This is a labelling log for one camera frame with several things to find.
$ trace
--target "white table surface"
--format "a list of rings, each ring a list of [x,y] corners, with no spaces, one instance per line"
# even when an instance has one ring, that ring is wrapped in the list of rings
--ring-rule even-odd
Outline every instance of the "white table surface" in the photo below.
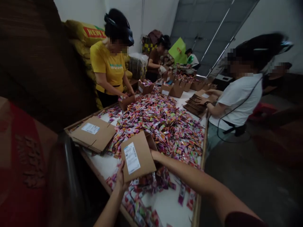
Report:
[[[175,98],[177,103],[176,106],[183,109],[182,105],[185,105],[185,101],[188,100],[195,91],[190,90],[189,92],[183,92],[181,98]],[[199,120],[198,117],[189,113],[195,120]],[[104,114],[101,117],[104,121],[109,121],[108,114]],[[116,126],[118,118],[116,118],[111,124]],[[202,127],[205,129],[206,118],[201,120]],[[118,159],[115,159],[109,155],[104,156],[91,156],[91,152],[85,149],[87,156],[90,158],[94,166],[100,172],[100,174],[106,180],[111,177],[115,171]],[[178,197],[180,192],[180,185],[175,181],[175,176],[169,173],[171,181],[177,185],[176,190],[169,188],[168,190],[163,190],[160,193],[156,193],[153,196],[150,193],[145,194],[142,197],[142,201],[146,207],[151,206],[152,209],[156,209],[163,227],[167,224],[173,227],[187,227],[191,226],[191,219],[193,217],[193,212],[186,206],[188,200],[188,192],[186,192],[183,202],[183,207],[178,203]]]

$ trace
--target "person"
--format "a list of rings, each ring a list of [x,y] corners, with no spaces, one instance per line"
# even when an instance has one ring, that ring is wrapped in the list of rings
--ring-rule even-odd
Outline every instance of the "person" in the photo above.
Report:
[[[271,73],[264,75],[262,81],[263,95],[266,95],[281,86],[284,81],[283,76],[291,67],[292,64],[289,62],[280,63],[278,66],[274,67]]]
[[[148,57],[148,65],[146,71],[146,79],[151,82],[156,82],[159,75],[159,69],[164,72],[166,69],[160,65],[160,56],[164,54],[165,50],[170,48],[170,37],[168,35],[162,35],[157,42],[157,47],[153,49]]]
[[[222,225],[225,227],[267,226],[226,186],[208,174],[183,162],[167,157],[158,151],[151,150],[151,155],[155,162],[167,167],[170,172],[179,177],[196,193],[206,198],[216,210]],[[117,173],[116,186],[94,227],[111,227],[115,224],[124,192],[129,186],[129,183],[125,183],[123,180],[123,166],[124,161],[122,161],[122,165]]]
[[[96,90],[105,108],[118,101],[123,93],[123,83],[134,94],[125,69],[122,50],[134,44],[133,33],[126,17],[117,9],[105,14],[105,35],[107,38],[91,46],[92,68],[96,75]]]
[[[201,64],[198,61],[197,57],[193,54],[193,50],[191,48],[189,48],[185,54],[187,55],[188,59],[187,59],[187,64],[191,64],[192,68],[197,70],[198,68],[200,68]]]
[[[260,71],[274,55],[279,54],[283,39],[280,33],[261,35],[240,44],[227,54],[228,69],[235,81],[224,91],[206,92],[219,98],[216,106],[207,98],[199,102],[211,114],[207,156],[218,143],[228,139],[230,132],[235,136],[245,132],[245,122],[262,96],[263,75]]]

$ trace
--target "wooden table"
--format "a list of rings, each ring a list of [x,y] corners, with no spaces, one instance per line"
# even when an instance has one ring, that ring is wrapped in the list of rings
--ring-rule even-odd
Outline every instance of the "wooden table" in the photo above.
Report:
[[[183,92],[181,98],[175,98],[177,103],[176,106],[183,109],[183,104],[185,104],[185,101],[188,100],[195,91],[190,90],[189,92]],[[70,130],[76,127],[77,125],[81,124],[83,121],[87,120],[88,118],[92,116],[96,116],[101,111],[98,111],[81,121],[78,121],[71,126],[65,128],[65,131],[67,134],[70,134]],[[190,114],[195,120],[199,120],[198,117]],[[101,117],[104,121],[109,121],[108,114],[104,114]],[[111,124],[116,125],[117,120],[113,121]],[[206,151],[206,140],[207,140],[207,124],[206,124],[206,117],[204,117],[201,121],[201,125],[205,128],[205,136],[203,141],[203,151]],[[89,149],[80,147],[80,152],[85,159],[85,161],[88,163],[94,174],[97,176],[97,178],[100,180],[101,184],[104,186],[106,191],[111,194],[111,189],[106,183],[106,179],[110,176],[112,176],[116,165],[118,164],[119,160],[109,156],[109,155],[96,155],[92,157],[92,153]],[[205,153],[203,152],[202,157],[199,157],[198,161],[201,164],[201,169],[204,169],[204,162],[205,162]],[[172,182],[175,181],[175,176],[172,173],[170,174],[170,178]],[[190,211],[189,208],[186,206],[187,199],[188,199],[188,193],[186,192],[183,207],[178,203],[178,196],[180,192],[180,185],[175,182],[177,185],[177,189],[173,190],[169,188],[168,190],[164,190],[161,193],[156,193],[153,196],[151,196],[150,193],[145,194],[142,197],[142,201],[146,207],[152,206],[152,209],[156,209],[161,223],[163,227],[166,227],[166,224],[170,224],[173,227],[184,227],[184,226],[192,226],[192,227],[198,227],[199,226],[199,217],[200,217],[200,206],[201,206],[201,197],[198,195],[196,197],[195,203],[194,203],[194,209],[193,211]],[[120,207],[121,213],[124,215],[124,217],[128,220],[131,226],[137,227],[137,224],[133,220],[133,218],[128,214],[126,209],[123,205]]]

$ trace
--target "white t-shirt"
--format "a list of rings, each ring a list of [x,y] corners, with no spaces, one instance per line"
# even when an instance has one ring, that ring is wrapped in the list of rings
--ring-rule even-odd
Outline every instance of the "white t-shirt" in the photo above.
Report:
[[[262,74],[248,74],[232,83],[230,83],[227,88],[223,91],[223,94],[219,97],[218,102],[228,107],[224,110],[224,113],[220,116],[231,112],[234,108],[239,106],[248,97],[254,86],[254,91],[250,97],[243,103],[240,107],[235,109],[230,114],[226,115],[220,120],[220,125],[218,126],[220,117],[209,118],[209,122],[213,125],[223,129],[228,130],[231,127],[226,124],[223,120],[230,122],[236,126],[242,126],[245,124],[249,115],[253,113],[253,110],[259,103],[262,97]]]
[[[192,66],[196,66],[197,64],[199,64],[199,61],[198,61],[197,57],[194,54],[191,54],[188,57],[187,62],[188,62],[188,64],[191,64]]]

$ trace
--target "wristwatch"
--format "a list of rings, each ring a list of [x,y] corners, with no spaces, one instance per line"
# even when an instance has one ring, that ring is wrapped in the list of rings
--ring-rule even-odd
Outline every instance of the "wristwatch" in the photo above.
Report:
[[[210,103],[210,101],[207,101],[204,103],[204,106],[207,107],[207,104]]]

